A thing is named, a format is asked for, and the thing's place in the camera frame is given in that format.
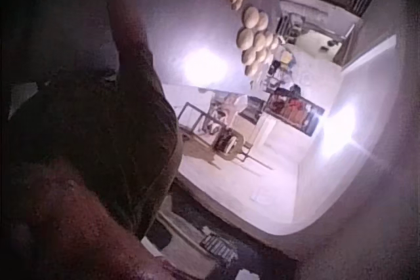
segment person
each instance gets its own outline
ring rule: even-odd
[[[57,75],[8,122],[1,227],[14,273],[171,278],[139,240],[180,164],[177,118],[134,8],[107,1],[117,81],[86,71]]]

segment bright light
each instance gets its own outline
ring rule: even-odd
[[[345,106],[334,116],[328,117],[324,121],[322,153],[326,157],[330,157],[340,151],[351,141],[354,125],[355,117],[352,106]]]
[[[192,85],[207,87],[222,81],[228,65],[208,49],[191,52],[184,61],[185,75]]]

